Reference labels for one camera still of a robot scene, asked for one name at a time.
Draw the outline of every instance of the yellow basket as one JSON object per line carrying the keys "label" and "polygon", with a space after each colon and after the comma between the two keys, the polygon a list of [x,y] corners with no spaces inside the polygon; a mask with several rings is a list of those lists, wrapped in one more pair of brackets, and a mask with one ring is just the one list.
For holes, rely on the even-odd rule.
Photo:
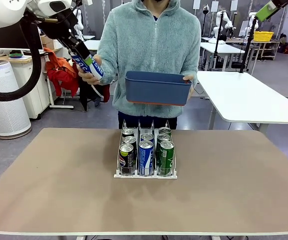
{"label": "yellow basket", "polygon": [[269,42],[274,33],[272,31],[256,31],[254,33],[254,41],[255,42]]}

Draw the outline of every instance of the dark trousers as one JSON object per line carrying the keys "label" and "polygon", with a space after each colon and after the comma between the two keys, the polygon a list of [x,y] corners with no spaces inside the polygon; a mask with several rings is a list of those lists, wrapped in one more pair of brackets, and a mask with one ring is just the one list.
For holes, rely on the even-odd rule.
{"label": "dark trousers", "polygon": [[156,116],[131,116],[131,115],[127,115],[119,111],[118,112],[119,129],[123,128],[124,120],[128,128],[138,127],[138,122],[140,122],[140,126],[142,128],[151,128],[152,122],[154,121],[155,128],[159,129],[165,126],[167,120],[168,120],[170,129],[174,130],[177,127],[176,117],[169,119],[169,118],[162,118],[162,117],[156,117]]}

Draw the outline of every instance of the white cylindrical air purifier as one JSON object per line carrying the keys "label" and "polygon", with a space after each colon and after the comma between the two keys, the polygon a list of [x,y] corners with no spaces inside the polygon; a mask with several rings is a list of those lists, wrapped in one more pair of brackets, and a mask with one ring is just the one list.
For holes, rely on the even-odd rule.
{"label": "white cylindrical air purifier", "polygon": [[[0,60],[0,93],[18,89],[13,69],[8,61]],[[14,139],[31,131],[23,99],[0,101],[0,139]]]}

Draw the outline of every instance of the jacket collar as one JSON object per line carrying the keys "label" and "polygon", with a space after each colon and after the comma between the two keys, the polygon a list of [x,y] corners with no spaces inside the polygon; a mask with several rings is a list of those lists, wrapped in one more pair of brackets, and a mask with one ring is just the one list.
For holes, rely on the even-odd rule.
{"label": "jacket collar", "polygon": [[[132,0],[133,7],[142,13],[147,13],[148,10],[142,0]],[[165,9],[166,15],[172,15],[180,7],[180,0],[169,0],[168,7]]]}

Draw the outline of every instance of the jacket sleeve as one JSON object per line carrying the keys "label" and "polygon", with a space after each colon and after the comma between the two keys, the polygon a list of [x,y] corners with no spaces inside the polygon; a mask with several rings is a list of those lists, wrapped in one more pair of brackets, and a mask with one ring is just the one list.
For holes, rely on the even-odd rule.
{"label": "jacket sleeve", "polygon": [[102,58],[101,67],[104,71],[100,84],[110,84],[117,73],[117,34],[112,11],[109,13],[104,26],[97,54]]}
{"label": "jacket sleeve", "polygon": [[195,37],[193,43],[189,49],[188,55],[184,60],[184,64],[182,70],[180,72],[181,75],[193,75],[193,87],[197,84],[197,71],[199,64],[199,52],[200,52],[200,42],[201,42],[201,28],[199,20],[196,18],[195,27],[191,29],[191,31],[195,32]]}

